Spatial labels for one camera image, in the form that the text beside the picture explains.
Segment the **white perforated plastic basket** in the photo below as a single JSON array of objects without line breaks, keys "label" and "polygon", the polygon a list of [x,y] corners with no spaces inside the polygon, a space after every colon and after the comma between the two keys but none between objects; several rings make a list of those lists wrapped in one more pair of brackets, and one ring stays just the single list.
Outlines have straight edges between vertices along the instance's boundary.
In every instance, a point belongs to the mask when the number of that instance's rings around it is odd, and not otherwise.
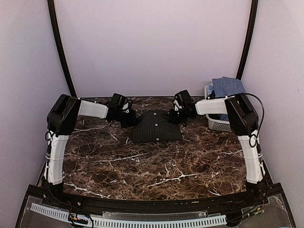
[{"label": "white perforated plastic basket", "polygon": [[[209,99],[211,96],[211,95],[207,95],[207,86],[205,86],[204,88],[204,96],[206,99]],[[224,131],[224,132],[232,132],[229,121],[220,120],[219,114],[207,114],[206,118],[208,120],[209,129]]]}]

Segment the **black pinstriped long sleeve shirt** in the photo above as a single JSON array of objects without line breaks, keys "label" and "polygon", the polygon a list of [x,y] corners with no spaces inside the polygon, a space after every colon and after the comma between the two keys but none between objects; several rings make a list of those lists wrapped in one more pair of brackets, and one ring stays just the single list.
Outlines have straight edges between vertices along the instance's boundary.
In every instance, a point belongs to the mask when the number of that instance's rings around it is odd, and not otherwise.
[{"label": "black pinstriped long sleeve shirt", "polygon": [[140,117],[140,122],[133,128],[133,143],[159,143],[181,141],[182,133],[178,124],[170,123],[166,113],[152,110]]}]

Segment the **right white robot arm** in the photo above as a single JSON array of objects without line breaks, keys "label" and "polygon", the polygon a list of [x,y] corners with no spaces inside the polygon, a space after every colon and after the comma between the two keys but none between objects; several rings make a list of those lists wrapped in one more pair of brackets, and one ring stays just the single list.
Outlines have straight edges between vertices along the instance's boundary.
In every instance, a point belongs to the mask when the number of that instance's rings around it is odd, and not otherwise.
[{"label": "right white robot arm", "polygon": [[259,132],[264,120],[265,110],[262,110],[262,119],[249,100],[249,96],[257,99],[263,107],[262,101],[253,94],[240,93],[215,99],[203,99],[195,102],[187,90],[177,93],[173,100],[173,108],[169,110],[168,121],[173,124],[185,125],[189,119],[198,115],[226,114],[231,131],[238,136],[245,165],[247,182],[260,183],[265,175],[262,152],[259,142]]}]

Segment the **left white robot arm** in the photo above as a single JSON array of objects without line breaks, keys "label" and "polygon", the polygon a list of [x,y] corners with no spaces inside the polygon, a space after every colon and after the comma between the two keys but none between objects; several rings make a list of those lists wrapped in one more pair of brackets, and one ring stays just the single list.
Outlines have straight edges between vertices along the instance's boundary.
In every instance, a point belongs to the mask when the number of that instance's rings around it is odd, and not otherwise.
[{"label": "left white robot arm", "polygon": [[63,182],[63,161],[67,141],[74,131],[78,116],[96,117],[108,122],[119,122],[122,128],[133,127],[140,120],[132,109],[132,102],[120,94],[106,104],[62,94],[47,116],[47,163],[44,178],[52,185]]}]

